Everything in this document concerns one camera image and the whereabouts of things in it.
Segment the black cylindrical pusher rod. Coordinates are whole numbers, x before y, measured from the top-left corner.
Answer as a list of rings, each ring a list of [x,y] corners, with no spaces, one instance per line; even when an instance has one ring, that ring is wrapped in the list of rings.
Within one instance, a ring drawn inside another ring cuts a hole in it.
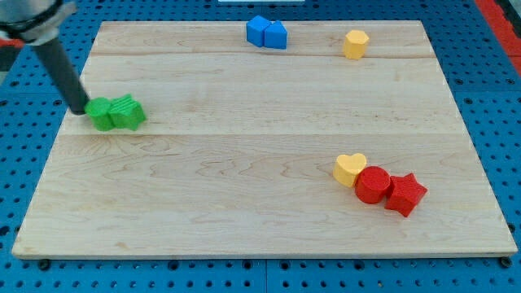
[[[33,50],[46,68],[70,111],[77,116],[85,115],[85,106],[90,101],[89,95],[86,93],[77,70],[73,67],[59,39],[53,38],[35,46]]]

